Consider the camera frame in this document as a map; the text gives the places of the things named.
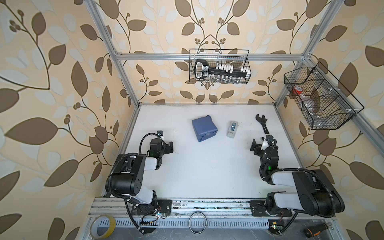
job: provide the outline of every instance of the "blue box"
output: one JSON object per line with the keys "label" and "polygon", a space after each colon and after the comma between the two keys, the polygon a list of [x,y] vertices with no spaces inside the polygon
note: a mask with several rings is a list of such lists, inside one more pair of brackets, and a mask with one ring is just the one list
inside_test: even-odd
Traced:
{"label": "blue box", "polygon": [[213,137],[217,133],[217,127],[212,122],[212,118],[209,115],[203,118],[192,120],[192,125],[199,142]]}

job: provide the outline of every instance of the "yellow tape roll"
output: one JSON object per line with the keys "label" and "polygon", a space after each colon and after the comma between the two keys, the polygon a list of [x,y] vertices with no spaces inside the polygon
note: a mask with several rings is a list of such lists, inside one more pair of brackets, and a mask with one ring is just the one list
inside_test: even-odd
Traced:
{"label": "yellow tape roll", "polygon": [[[99,234],[97,233],[97,227],[99,226],[101,221],[106,220],[106,219],[109,220],[108,230],[103,235],[99,236]],[[91,234],[91,236],[94,239],[104,239],[104,238],[109,237],[113,233],[115,228],[116,228],[116,220],[114,217],[108,216],[108,215],[100,215],[91,224],[91,228],[89,229],[89,233]]]}

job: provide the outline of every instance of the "metal ring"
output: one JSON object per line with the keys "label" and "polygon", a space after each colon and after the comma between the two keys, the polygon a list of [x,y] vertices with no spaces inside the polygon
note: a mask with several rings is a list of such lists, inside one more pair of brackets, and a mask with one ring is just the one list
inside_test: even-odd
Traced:
{"label": "metal ring", "polygon": [[[191,219],[193,217],[193,215],[195,214],[202,214],[204,216],[204,219],[205,219],[205,226],[204,226],[204,229],[201,231],[201,232],[194,232],[191,228]],[[202,213],[202,212],[195,212],[194,214],[192,214],[190,217],[189,217],[189,221],[188,221],[188,227],[189,227],[189,230],[191,230],[191,232],[193,232],[194,234],[200,234],[202,232],[204,232],[204,230],[207,228],[207,224],[208,224],[208,221],[207,221],[207,217]]]}

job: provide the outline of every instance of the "table surface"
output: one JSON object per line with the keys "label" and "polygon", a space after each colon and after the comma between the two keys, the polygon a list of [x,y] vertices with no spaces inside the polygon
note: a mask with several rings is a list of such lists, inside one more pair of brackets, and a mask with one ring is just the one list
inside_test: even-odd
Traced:
{"label": "table surface", "polygon": [[[269,192],[296,189],[269,185],[259,176],[260,158],[251,152],[253,138],[261,143],[263,128],[256,114],[268,119],[277,140],[279,167],[299,167],[285,131],[272,105],[143,105],[126,153],[138,152],[142,137],[157,130],[173,141],[174,153],[164,155],[159,170],[145,171],[143,184],[163,198],[265,198]],[[198,142],[192,120],[210,115],[216,136]],[[238,122],[235,138],[227,137],[231,121]],[[147,152],[152,137],[143,142]]]}

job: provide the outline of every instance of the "beige wallpaper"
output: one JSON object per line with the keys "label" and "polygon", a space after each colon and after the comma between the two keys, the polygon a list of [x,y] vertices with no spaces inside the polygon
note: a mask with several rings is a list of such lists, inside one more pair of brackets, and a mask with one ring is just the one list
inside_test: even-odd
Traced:
{"label": "beige wallpaper", "polygon": [[[346,0],[313,58],[340,77],[365,106],[361,114],[384,134],[383,13],[383,1]],[[345,211],[336,216],[345,235],[351,240],[384,239],[383,156],[352,121],[335,131],[314,131],[289,97],[280,111],[305,166],[322,169],[342,196]]]}
{"label": "beige wallpaper", "polygon": [[98,36],[82,1],[0,0],[0,239],[75,239],[100,196],[133,106]]}
{"label": "beige wallpaper", "polygon": [[273,103],[292,61],[251,61],[248,84],[220,84],[189,79],[181,61],[124,61],[137,99],[142,103]]}
{"label": "beige wallpaper", "polygon": [[96,0],[123,53],[182,48],[302,53],[327,0]]}

